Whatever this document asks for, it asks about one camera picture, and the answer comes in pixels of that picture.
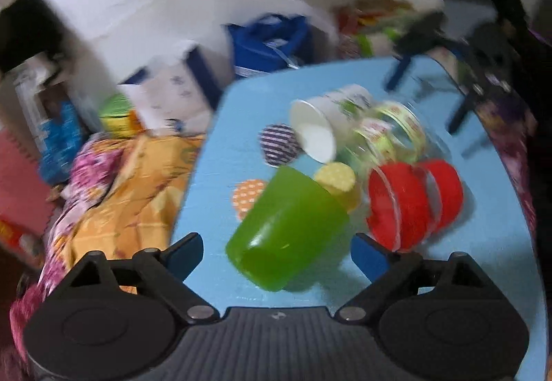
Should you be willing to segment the blue tote bag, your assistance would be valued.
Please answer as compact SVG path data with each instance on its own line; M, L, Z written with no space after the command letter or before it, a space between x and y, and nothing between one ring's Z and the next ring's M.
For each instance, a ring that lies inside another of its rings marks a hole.
M313 32L305 16L268 13L245 25L226 24L236 79L253 78L314 62Z

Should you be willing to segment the orange dotted cupcake liner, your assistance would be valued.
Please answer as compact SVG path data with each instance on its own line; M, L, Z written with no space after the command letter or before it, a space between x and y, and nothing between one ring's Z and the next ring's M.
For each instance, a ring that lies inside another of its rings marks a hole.
M267 182L262 179L247 179L235 187L231 203L239 221L247 216L266 186Z

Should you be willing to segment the green yellow box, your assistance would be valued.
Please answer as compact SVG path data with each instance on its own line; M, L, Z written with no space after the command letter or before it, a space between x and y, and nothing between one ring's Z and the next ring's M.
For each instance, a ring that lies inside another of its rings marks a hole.
M131 138L144 131L134 107L121 93L102 104L98 117L104 129L116 138Z

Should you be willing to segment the yellow dotted cupcake liner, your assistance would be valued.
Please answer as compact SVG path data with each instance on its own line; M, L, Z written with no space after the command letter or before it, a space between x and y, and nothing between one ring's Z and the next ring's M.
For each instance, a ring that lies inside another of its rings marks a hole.
M361 191L353 169L342 162L330 162L322 166L313 180L327 190L348 212L361 203Z

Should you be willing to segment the red striped clear cup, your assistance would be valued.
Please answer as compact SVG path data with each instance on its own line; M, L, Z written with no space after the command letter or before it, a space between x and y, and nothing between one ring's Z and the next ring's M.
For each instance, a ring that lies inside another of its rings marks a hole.
M408 251L451 225L464 203L462 181L445 160L392 162L372 169L368 229L390 251Z

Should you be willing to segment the yellow patterned clear cup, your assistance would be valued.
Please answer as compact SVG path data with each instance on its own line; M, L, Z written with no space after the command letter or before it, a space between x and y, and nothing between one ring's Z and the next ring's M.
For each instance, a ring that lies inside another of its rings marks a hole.
M372 168L392 162L415 164L449 158L449 150L412 102L382 101L347 137L337 160L365 178Z

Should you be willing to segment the white blue paper bag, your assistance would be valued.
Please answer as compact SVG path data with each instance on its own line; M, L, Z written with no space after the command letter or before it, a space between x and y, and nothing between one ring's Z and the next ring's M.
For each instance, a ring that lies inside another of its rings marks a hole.
M206 133L222 96L200 47L179 44L172 55L157 56L118 84L142 126L154 136Z

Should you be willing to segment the floral orange pink blanket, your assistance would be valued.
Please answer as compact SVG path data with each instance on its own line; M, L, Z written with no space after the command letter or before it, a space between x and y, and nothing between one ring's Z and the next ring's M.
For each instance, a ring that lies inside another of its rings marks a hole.
M144 248L168 247L204 139L96 134L84 145L73 162L41 274L9 310L20 354L31 315L87 252L124 260Z

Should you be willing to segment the dark dotted cupcake liner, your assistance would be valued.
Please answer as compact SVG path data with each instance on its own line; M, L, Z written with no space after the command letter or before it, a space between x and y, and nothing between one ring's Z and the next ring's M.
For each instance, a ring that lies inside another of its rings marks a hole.
M271 167L287 165L302 152L294 130L284 123L266 126L259 133L259 144L265 163Z

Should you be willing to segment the green plastic cup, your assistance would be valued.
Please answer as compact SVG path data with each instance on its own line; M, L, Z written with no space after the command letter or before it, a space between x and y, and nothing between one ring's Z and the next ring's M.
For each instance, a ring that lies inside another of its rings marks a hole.
M319 183L279 168L226 244L234 267L259 288L279 291L344 231L349 216Z

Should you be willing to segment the white paper cup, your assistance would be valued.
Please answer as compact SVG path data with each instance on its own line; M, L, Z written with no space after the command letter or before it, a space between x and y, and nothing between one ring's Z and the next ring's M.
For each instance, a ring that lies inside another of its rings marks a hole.
M360 85L347 85L307 100L291 103L289 122L302 150L317 162L332 162L352 130L368 117L374 103Z

